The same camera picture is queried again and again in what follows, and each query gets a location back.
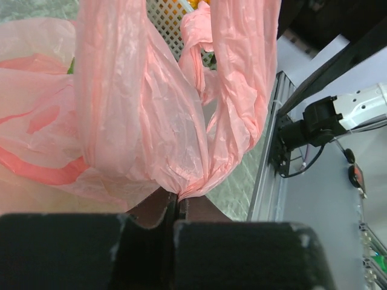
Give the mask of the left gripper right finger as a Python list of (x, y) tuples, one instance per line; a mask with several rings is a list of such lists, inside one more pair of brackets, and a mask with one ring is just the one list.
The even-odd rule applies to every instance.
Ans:
[(206, 196), (187, 198), (179, 202), (178, 217), (191, 222), (231, 222)]

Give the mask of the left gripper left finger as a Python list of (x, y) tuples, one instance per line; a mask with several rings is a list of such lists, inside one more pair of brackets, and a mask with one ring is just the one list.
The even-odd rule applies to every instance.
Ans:
[(147, 198), (130, 209), (129, 214), (140, 226), (144, 228), (156, 227), (164, 218), (169, 204), (175, 206), (177, 196), (165, 189), (157, 189)]

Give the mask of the pink plastic bag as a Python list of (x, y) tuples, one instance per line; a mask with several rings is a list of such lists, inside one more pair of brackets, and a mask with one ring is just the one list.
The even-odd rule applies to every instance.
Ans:
[(280, 1), (211, 1), (173, 56), (145, 1), (1, 24), (1, 213), (127, 211), (221, 183), (260, 139)]

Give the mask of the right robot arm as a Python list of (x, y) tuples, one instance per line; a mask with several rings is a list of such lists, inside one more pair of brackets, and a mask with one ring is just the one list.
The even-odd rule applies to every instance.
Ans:
[(384, 120), (386, 83), (325, 97), (309, 104), (302, 116), (301, 120), (279, 128), (279, 138), (289, 151), (307, 144), (319, 147), (334, 137)]

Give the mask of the white plastic fruit basket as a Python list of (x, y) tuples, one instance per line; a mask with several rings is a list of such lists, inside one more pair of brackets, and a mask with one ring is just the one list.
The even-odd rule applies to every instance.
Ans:
[(207, 36), (211, 33), (210, 8), (206, 5), (195, 10), (191, 1), (148, 0), (146, 9), (149, 20), (167, 43), (175, 60), (180, 59), (184, 47), (180, 25), (186, 14), (193, 13), (203, 20), (195, 24), (200, 35)]

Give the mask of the aluminium rail frame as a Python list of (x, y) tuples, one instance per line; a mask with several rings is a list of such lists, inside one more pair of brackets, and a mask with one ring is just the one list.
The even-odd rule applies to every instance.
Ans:
[(264, 146), (247, 215), (248, 222), (274, 222), (282, 219), (284, 182), (272, 164), (272, 153), (275, 149), (278, 110), (294, 90), (295, 86), (285, 72), (277, 73), (268, 109)]

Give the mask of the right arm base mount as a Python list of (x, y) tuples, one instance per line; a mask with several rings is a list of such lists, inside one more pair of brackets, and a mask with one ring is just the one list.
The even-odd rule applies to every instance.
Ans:
[(289, 173), (291, 152), (283, 142), (280, 130), (282, 127), (292, 124), (292, 122), (288, 115), (277, 119), (270, 143), (268, 163), (273, 166), (275, 173), (281, 176), (287, 176)]

